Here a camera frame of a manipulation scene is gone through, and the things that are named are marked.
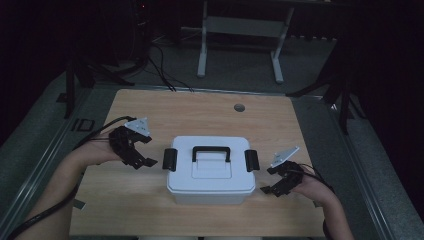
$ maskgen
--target round hole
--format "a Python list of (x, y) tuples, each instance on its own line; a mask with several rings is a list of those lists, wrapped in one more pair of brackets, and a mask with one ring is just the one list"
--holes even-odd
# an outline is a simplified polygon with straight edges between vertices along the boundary
[(237, 103), (236, 105), (234, 105), (234, 109), (237, 112), (243, 112), (246, 108), (244, 107), (243, 104)]

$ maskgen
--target metal stand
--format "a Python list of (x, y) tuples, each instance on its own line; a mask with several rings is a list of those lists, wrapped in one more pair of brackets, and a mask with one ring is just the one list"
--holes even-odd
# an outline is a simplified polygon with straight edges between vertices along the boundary
[(197, 76), (205, 77), (206, 72), (206, 58), (207, 58), (207, 45), (206, 38), (208, 32), (239, 34), (249, 36), (262, 36), (262, 37), (275, 37), (278, 38), (278, 45), (275, 51), (271, 52), (271, 61), (274, 68), (275, 81), (277, 83), (283, 82), (283, 74), (280, 67), (281, 49), (286, 38), (286, 34), (290, 25), (290, 20), (293, 16), (294, 8), (288, 10), (284, 22), (280, 21), (266, 21), (266, 20), (251, 20), (240, 18), (227, 18), (208, 16), (207, 1), (203, 2), (203, 22), (202, 22), (202, 46), (200, 49), (199, 66), (197, 69)]

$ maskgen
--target forearm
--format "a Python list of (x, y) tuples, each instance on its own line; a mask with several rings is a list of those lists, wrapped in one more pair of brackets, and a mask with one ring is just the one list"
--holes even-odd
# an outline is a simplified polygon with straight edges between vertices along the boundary
[[(71, 153), (63, 159), (26, 220), (64, 200), (78, 183), (83, 169), (84, 166), (75, 154)], [(68, 238), (72, 203), (71, 200), (65, 207), (23, 232), (17, 239), (34, 239), (34, 236), (42, 236), (42, 239)]]
[(325, 222), (331, 237), (334, 240), (354, 239), (349, 227), (349, 223), (347, 222), (343, 206), (337, 197), (334, 197), (331, 199), (331, 201), (322, 203), (322, 206)]

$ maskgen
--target hand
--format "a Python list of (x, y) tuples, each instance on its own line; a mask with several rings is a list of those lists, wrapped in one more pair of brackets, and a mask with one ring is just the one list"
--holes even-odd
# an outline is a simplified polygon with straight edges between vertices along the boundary
[[(301, 166), (302, 169), (309, 174), (314, 175), (311, 171), (309, 171), (304, 166)], [(331, 203), (334, 200), (337, 200), (336, 195), (322, 182), (317, 179), (304, 175), (302, 178), (302, 182), (293, 188), (291, 191), (300, 193), (305, 197), (318, 202), (320, 204)]]
[(109, 145), (109, 133), (111, 131), (113, 131), (113, 129), (86, 142), (84, 145), (72, 151), (70, 157), (77, 158), (83, 168), (91, 165), (99, 165), (108, 161), (122, 161)]

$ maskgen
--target wooden table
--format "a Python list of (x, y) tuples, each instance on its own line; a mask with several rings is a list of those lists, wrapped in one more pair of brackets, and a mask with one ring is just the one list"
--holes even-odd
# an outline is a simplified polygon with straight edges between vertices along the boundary
[[(235, 104), (245, 111), (235, 111)], [(136, 148), (159, 163), (139, 170), (122, 162), (89, 167), (76, 197), (86, 206), (74, 209), (71, 235), (323, 236), (322, 209), (311, 200), (296, 193), (277, 198), (259, 189), (281, 179), (266, 171), (274, 153), (299, 146), (290, 160), (311, 163), (289, 98), (120, 90), (106, 122), (121, 116), (148, 118), (153, 140)], [(245, 137), (261, 167), (253, 194), (241, 205), (177, 205), (162, 158), (180, 135)]]

